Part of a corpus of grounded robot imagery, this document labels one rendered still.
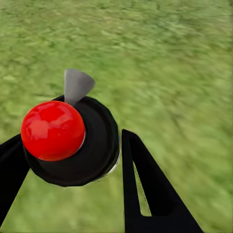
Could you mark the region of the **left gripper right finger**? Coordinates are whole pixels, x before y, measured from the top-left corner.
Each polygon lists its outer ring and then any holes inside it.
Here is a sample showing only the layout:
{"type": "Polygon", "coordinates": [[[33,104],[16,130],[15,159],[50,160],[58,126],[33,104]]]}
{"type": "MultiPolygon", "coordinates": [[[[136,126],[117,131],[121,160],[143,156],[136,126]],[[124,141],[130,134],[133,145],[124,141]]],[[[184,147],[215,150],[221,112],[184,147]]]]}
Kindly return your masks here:
{"type": "Polygon", "coordinates": [[[125,233],[204,233],[140,137],[122,129],[125,233]],[[135,163],[152,216],[143,216],[135,163]]]}

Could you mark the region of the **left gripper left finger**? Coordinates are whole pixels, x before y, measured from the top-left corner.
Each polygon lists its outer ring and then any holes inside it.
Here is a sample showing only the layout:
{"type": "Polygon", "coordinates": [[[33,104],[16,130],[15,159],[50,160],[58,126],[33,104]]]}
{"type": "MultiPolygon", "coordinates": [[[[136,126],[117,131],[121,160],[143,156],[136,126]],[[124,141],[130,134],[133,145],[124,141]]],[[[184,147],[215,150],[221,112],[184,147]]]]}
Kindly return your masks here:
{"type": "Polygon", "coordinates": [[[0,145],[0,227],[30,168],[21,134],[0,145]]]}

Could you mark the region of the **pesticide atomizer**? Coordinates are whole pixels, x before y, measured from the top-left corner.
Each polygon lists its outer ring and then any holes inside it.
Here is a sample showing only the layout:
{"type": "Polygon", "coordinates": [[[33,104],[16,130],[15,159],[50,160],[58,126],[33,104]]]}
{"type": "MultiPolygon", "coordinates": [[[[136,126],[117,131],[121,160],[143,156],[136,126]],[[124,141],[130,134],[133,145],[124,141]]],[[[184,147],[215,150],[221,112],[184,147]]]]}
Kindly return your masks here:
{"type": "Polygon", "coordinates": [[[35,175],[61,187],[83,186],[111,173],[119,163],[118,125],[97,99],[85,72],[65,70],[65,95],[40,103],[24,117],[21,139],[35,175]]]}

